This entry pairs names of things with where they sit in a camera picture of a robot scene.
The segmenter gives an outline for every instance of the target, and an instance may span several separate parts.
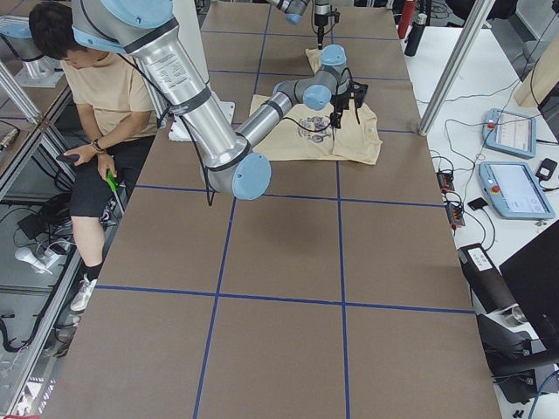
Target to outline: person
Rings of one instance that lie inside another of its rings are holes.
[[[103,263],[100,216],[112,196],[107,171],[125,182],[130,197],[155,137],[156,116],[140,73],[117,54],[76,42],[70,7],[39,3],[29,15],[29,26],[37,48],[61,60],[90,141],[64,152],[79,157],[70,201],[73,237],[86,268],[70,304],[79,312],[87,306]]]

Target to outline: person's leg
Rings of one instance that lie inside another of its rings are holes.
[[[70,215],[74,241],[86,266],[86,273],[70,304],[75,312],[85,310],[100,274],[105,231],[99,217],[111,195],[111,189],[99,176],[96,158],[76,168]]]
[[[110,149],[114,156],[114,164],[119,174],[118,181],[124,181],[128,198],[140,177],[143,163],[148,158],[149,150],[154,142],[154,136],[122,142]]]

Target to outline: black hair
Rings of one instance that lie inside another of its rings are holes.
[[[76,42],[72,30],[72,9],[58,2],[42,2],[29,14],[33,42],[47,57],[65,58],[69,51],[86,51]]]

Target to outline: white desk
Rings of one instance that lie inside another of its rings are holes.
[[[415,96],[418,99],[420,114],[423,114],[427,107],[425,103],[420,101],[426,102],[432,96],[445,68],[445,64],[458,40],[460,31],[461,29],[453,28],[425,28],[417,54],[415,57],[406,57],[406,65],[410,73],[411,82],[413,83]],[[490,30],[482,30],[470,50],[447,99],[450,100],[458,96],[474,94],[490,94],[504,87],[510,87],[489,97],[473,97],[447,101],[442,106],[428,134],[430,149],[450,159],[455,168],[471,168],[472,163],[451,151],[449,141],[445,137],[445,122],[447,120],[458,120],[466,124],[479,124],[484,120],[490,108],[503,108],[504,106],[506,106],[506,110],[511,112],[537,115],[537,109],[519,107],[514,97],[511,97],[512,92],[520,84],[520,81],[513,84],[516,80],[518,80],[518,77],[493,33]],[[481,126],[467,127],[456,122],[448,122],[447,126],[452,148],[473,160],[477,154],[482,154],[477,162],[482,160],[523,160],[488,148],[482,149],[483,137]],[[556,140],[541,116],[538,116],[536,119],[536,136],[539,140]],[[538,143],[536,157],[526,162],[535,171],[545,157],[559,161],[559,147]],[[434,159],[435,168],[438,168],[439,160]],[[446,161],[440,161],[440,167],[450,168],[450,164]],[[483,196],[477,166],[472,176],[471,173],[471,171],[458,171],[454,174],[453,183],[455,189],[465,203]],[[558,186],[557,174],[555,173],[553,178],[544,184],[550,188]],[[546,196],[556,210],[556,213],[559,213],[559,191],[548,193]],[[496,215],[491,205],[486,207],[486,211],[492,218],[497,231],[495,244],[488,252],[497,266],[555,221],[555,219],[549,220],[547,225],[538,225],[536,221],[504,220]],[[492,240],[492,228],[486,215],[481,212],[476,211],[474,215],[486,228],[487,239],[485,247],[487,247]],[[480,226],[471,217],[465,217],[466,227],[457,229],[454,238],[457,248],[467,244],[478,243],[483,238],[483,231]],[[508,419],[517,409],[525,410],[525,416],[523,417],[528,416],[531,403],[524,406],[519,403],[513,405],[506,401],[496,386],[495,392],[503,418]],[[557,412],[559,412],[559,395],[545,395],[538,401],[533,419],[556,419],[559,415]]]

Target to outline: shoe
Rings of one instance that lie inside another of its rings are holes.
[[[97,284],[97,279],[90,281],[87,279],[87,275],[84,275],[84,278],[79,283],[79,291],[70,304],[70,310],[73,312],[82,312],[86,309],[95,284]]]

